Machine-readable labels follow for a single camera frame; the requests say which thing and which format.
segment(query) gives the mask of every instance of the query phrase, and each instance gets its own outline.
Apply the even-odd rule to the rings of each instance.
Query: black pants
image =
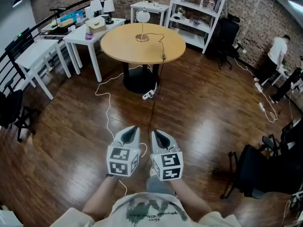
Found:
[[[283,96],[290,90],[291,83],[292,81],[290,80],[290,78],[287,79],[285,83],[278,89],[277,93],[273,95],[271,98],[274,101],[279,102],[280,99],[283,98]]]
[[[267,56],[265,62],[259,70],[259,84],[270,78],[276,71],[277,65]]]

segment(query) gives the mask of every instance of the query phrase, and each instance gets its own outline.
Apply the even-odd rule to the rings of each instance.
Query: forearm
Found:
[[[278,63],[278,66],[281,66],[281,64],[282,64],[282,61],[283,61],[283,55],[280,55],[279,56],[279,63]]]
[[[201,199],[190,187],[182,180],[170,181],[176,191],[186,213],[194,220],[200,220],[205,214],[212,212],[208,204]]]
[[[294,83],[294,88],[302,83],[302,80],[299,79],[296,83]]]
[[[119,178],[115,176],[105,178],[97,191],[84,205],[82,212],[91,216],[95,221],[104,219],[118,180]]]

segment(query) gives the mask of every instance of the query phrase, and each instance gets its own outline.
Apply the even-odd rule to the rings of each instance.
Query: brick wall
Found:
[[[80,0],[31,0],[33,13],[36,21],[51,14],[49,8],[64,7]],[[130,5],[141,0],[114,0],[114,17],[130,17]],[[169,5],[170,0],[151,0],[154,2]],[[201,13],[187,10],[186,16],[198,17]],[[287,68],[292,72],[296,65],[299,65],[299,55],[303,54],[303,30],[295,19],[276,0],[227,0],[227,11],[241,20],[240,30],[236,40],[241,41],[247,53],[241,53],[241,59],[248,64],[258,67],[264,60],[270,48],[271,41],[276,36],[288,34],[291,42],[288,46],[288,53],[285,57]],[[159,16],[152,15],[152,20],[159,22]],[[303,108],[303,97],[299,94],[297,104]]]

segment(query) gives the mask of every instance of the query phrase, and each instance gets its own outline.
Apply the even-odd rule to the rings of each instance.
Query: round wooden table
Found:
[[[184,39],[175,31],[154,24],[144,24],[143,32],[149,40],[139,42],[135,36],[142,32],[142,24],[119,26],[107,32],[101,40],[101,48],[106,55],[124,62],[123,83],[132,92],[145,94],[159,84],[159,64],[179,58],[185,51]],[[163,37],[164,52],[159,40]],[[128,64],[139,64],[142,67],[129,70]],[[147,65],[153,65],[152,72]]]

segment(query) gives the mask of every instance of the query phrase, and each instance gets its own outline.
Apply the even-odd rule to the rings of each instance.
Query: white shelf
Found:
[[[195,4],[195,3],[192,3],[192,2],[181,2],[181,1],[179,2],[177,0],[173,0],[173,3],[184,6],[184,7],[188,7],[188,8],[191,8],[191,9],[195,9],[197,11],[209,14],[209,15],[214,16],[214,17],[217,16],[217,13],[215,11],[213,11],[212,9],[208,9],[208,8],[205,8],[205,7],[201,8],[198,4]]]
[[[172,30],[176,31],[179,35],[183,37],[186,43],[192,44],[194,46],[197,46],[201,49],[204,49],[205,43],[204,43],[204,38],[201,36],[198,36],[196,34],[178,29],[178,28],[171,28]]]
[[[183,24],[183,25],[186,25],[186,26],[190,26],[192,28],[196,28],[196,29],[204,31],[206,33],[210,33],[210,27],[209,27],[209,25],[207,23],[203,22],[203,21],[199,21],[200,24],[198,26],[194,26],[193,24],[191,24],[189,22],[186,22],[184,16],[183,16],[182,19],[175,19],[174,18],[175,16],[177,16],[176,13],[174,13],[172,15],[172,17],[170,18],[170,21],[173,21],[173,22],[176,22],[176,23],[180,23],[180,24]]]

